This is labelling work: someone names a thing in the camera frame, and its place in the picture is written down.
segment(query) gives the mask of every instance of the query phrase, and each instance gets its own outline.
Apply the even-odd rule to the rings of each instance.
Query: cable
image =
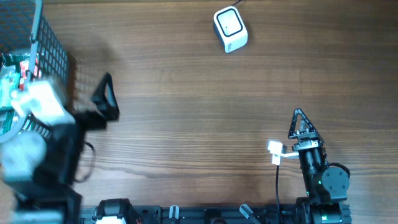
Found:
[[[235,6],[237,3],[241,2],[241,1],[243,1],[243,0],[237,0],[234,4],[232,4],[232,6]]]
[[[279,208],[279,193],[278,193],[278,176],[279,176],[279,165],[276,166],[276,182],[275,182],[275,188],[276,188],[276,205],[278,208],[278,224],[280,224],[280,208]]]
[[[338,162],[331,162],[331,163],[329,163],[329,166],[335,166],[335,167],[342,168],[342,169],[347,173],[348,178],[351,176],[351,172],[350,172],[349,169],[348,169],[346,166],[344,166],[343,164],[340,164],[340,163],[338,163]]]
[[[93,174],[93,171],[94,171],[94,164],[95,164],[95,157],[96,157],[95,148],[91,143],[88,143],[86,141],[85,141],[85,144],[88,147],[90,147],[90,149],[93,151],[93,156],[91,157],[91,164],[90,164],[90,169],[89,169],[88,173],[80,180],[75,179],[75,182],[77,182],[77,183],[83,183],[84,181],[88,180],[88,178]]]

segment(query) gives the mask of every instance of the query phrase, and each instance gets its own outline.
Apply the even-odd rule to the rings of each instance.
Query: black mesh basket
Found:
[[[30,52],[26,83],[51,76],[67,86],[67,53],[44,17],[43,1],[0,0],[0,52],[24,49]],[[42,134],[45,128],[32,120],[30,116],[19,119],[8,133],[0,136],[0,142],[7,141],[22,129]],[[48,137],[49,134],[45,131],[43,135]]]

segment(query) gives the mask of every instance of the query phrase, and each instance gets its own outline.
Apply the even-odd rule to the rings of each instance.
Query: black cable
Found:
[[[95,164],[95,157],[96,157],[95,148],[91,143],[88,143],[86,141],[85,141],[85,144],[91,148],[91,150],[93,151],[93,155],[91,157],[91,164],[90,164],[90,169],[89,169],[88,173],[81,180],[75,179],[75,182],[77,182],[77,183],[83,183],[84,181],[88,180],[88,178],[91,177],[91,175],[93,174],[93,171],[94,171],[94,164]]]
[[[351,176],[351,172],[350,172],[349,169],[348,169],[346,166],[344,166],[343,164],[340,164],[340,163],[338,163],[338,162],[331,162],[331,163],[329,163],[329,166],[335,166],[335,167],[342,168],[342,169],[347,173],[348,178]]]
[[[235,6],[237,3],[241,2],[243,0],[237,0],[236,3],[232,4],[232,6]]]
[[[275,182],[275,188],[276,188],[276,206],[278,208],[278,223],[280,224],[280,208],[279,208],[279,193],[278,193],[278,176],[279,176],[279,165],[276,166],[276,182]]]

